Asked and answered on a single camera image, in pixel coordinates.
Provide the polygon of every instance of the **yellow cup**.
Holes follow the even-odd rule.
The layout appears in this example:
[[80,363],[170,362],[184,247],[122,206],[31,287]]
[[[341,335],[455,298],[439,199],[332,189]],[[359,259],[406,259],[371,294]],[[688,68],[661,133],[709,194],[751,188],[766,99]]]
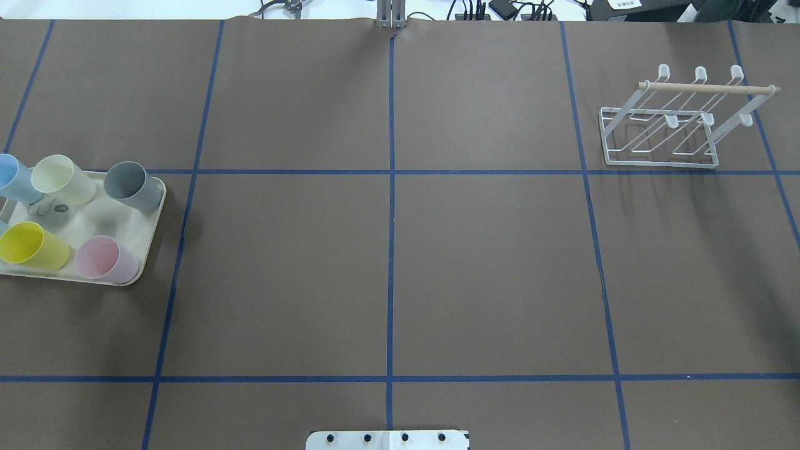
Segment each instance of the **yellow cup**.
[[0,236],[0,259],[54,271],[70,259],[70,246],[36,222],[21,222]]

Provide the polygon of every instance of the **grid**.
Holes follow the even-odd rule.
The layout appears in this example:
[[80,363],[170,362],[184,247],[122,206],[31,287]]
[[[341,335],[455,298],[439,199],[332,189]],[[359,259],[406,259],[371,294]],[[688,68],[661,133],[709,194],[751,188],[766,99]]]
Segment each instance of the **grid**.
[[[626,403],[623,395],[623,381],[688,381],[696,380],[800,380],[800,373],[796,372],[760,372],[760,373],[664,373],[664,374],[626,374],[622,373],[619,368],[617,347],[614,338],[614,326],[612,321],[612,311],[609,302],[609,292],[606,288],[606,274],[603,266],[603,256],[601,252],[600,239],[598,237],[598,225],[595,218],[594,202],[592,200],[592,192],[590,185],[590,176],[598,175],[657,175],[657,176],[769,176],[773,177],[775,185],[779,191],[782,205],[786,211],[786,218],[789,221],[790,228],[794,234],[794,241],[800,250],[800,234],[798,233],[798,226],[795,222],[794,215],[791,209],[790,201],[787,198],[786,190],[782,177],[792,177],[800,175],[800,171],[780,171],[777,168],[770,144],[762,125],[761,118],[756,113],[756,123],[758,131],[770,163],[771,170],[768,171],[736,171],[736,170],[720,170],[712,174],[699,175],[695,171],[618,171],[618,170],[594,170],[589,169],[586,162],[586,155],[583,147],[582,128],[578,117],[578,101],[575,94],[575,85],[573,80],[572,65],[570,63],[570,51],[568,44],[568,36],[566,28],[563,23],[560,24],[560,32],[562,38],[562,51],[564,57],[564,64],[566,68],[566,77],[570,93],[570,106],[574,120],[574,133],[577,139],[578,153],[580,158],[580,169],[558,169],[558,170],[402,170],[397,169],[395,165],[395,140],[394,140],[394,96],[395,96],[395,45],[397,36],[392,36],[388,39],[389,45],[389,67],[388,67],[388,148],[389,148],[389,169],[388,170],[296,170],[296,169],[202,169],[201,157],[203,150],[203,143],[206,133],[206,124],[209,120],[209,111],[212,101],[212,94],[214,90],[214,79],[216,75],[218,60],[222,40],[224,39],[225,21],[220,21],[218,25],[218,33],[214,48],[213,62],[211,63],[211,72],[208,80],[208,86],[205,97],[205,104],[202,113],[202,122],[200,126],[197,150],[194,155],[194,165],[191,169],[153,169],[154,174],[175,174],[175,175],[190,175],[189,193],[187,196],[186,206],[183,213],[182,225],[180,227],[180,239],[178,242],[177,257],[174,262],[174,270],[170,286],[169,300],[166,306],[166,315],[164,318],[163,329],[158,347],[158,359],[156,363],[155,373],[152,376],[0,376],[2,383],[123,383],[123,384],[151,384],[152,392],[150,396],[150,405],[148,408],[146,425],[144,435],[142,438],[142,448],[148,448],[150,444],[150,433],[152,431],[154,417],[156,415],[156,407],[158,404],[158,393],[161,384],[244,384],[244,383],[257,383],[257,384],[316,384],[316,383],[380,383],[386,385],[386,427],[388,429],[394,428],[393,418],[393,394],[394,384],[396,383],[536,383],[536,382],[603,382],[614,383],[617,403],[618,414],[621,425],[620,433],[622,434],[622,442],[625,449],[632,448],[629,438],[628,419],[626,414]],[[26,85],[25,92],[22,96],[17,114],[14,118],[13,125],[10,129],[10,134],[6,140],[4,153],[8,153],[12,149],[14,135],[17,131],[18,124],[24,119],[24,110],[29,98],[31,89],[37,77],[39,67],[42,59],[46,53],[50,36],[56,25],[56,21],[51,21],[47,29],[44,41],[42,42],[41,50],[38,53],[36,63],[30,74],[30,79]],[[737,63],[742,65],[742,59],[738,50],[738,43],[734,26],[731,22],[728,23],[730,32],[731,44],[734,48]],[[389,210],[388,210],[388,240],[387,251],[388,261],[386,266],[388,284],[386,286],[386,374],[385,375],[369,375],[369,376],[164,376],[162,374],[167,341],[170,334],[170,323],[173,316],[173,308],[175,296],[178,291],[178,273],[182,266],[183,251],[186,245],[186,229],[190,221],[190,213],[194,200],[195,187],[200,175],[379,175],[386,176],[389,182]],[[591,229],[592,244],[594,248],[595,263],[601,283],[602,290],[602,304],[605,313],[606,325],[606,338],[610,349],[610,362],[612,373],[610,374],[589,374],[589,375],[496,375],[496,376],[465,376],[465,375],[436,375],[436,376],[409,376],[409,375],[395,375],[394,374],[394,238],[395,238],[395,182],[397,177],[407,175],[552,175],[552,176],[573,176],[581,177],[582,185],[586,196],[586,212],[588,215],[589,225]]]

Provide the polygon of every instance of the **gray cup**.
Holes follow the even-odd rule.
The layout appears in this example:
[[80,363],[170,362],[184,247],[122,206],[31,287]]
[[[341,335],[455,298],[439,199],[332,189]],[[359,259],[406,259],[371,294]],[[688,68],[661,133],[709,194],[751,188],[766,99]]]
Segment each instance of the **gray cup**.
[[140,211],[155,209],[163,196],[161,186],[147,174],[139,163],[119,163],[106,174],[103,188],[114,200]]

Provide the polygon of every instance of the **gray tabletop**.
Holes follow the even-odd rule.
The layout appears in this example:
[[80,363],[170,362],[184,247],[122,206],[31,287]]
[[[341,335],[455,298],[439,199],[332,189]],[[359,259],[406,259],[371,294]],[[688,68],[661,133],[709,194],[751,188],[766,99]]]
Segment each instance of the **gray tabletop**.
[[[1,21],[5,152],[168,195],[130,287],[0,277],[0,447],[796,447],[799,38]],[[716,171],[606,166],[598,109],[661,62],[784,91]]]

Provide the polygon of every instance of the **pink cup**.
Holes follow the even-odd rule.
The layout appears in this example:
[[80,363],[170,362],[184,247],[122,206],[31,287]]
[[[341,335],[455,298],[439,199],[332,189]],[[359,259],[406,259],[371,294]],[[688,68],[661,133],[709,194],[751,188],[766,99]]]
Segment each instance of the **pink cup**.
[[139,273],[139,260],[116,239],[95,236],[75,253],[75,268],[88,279],[125,284]]

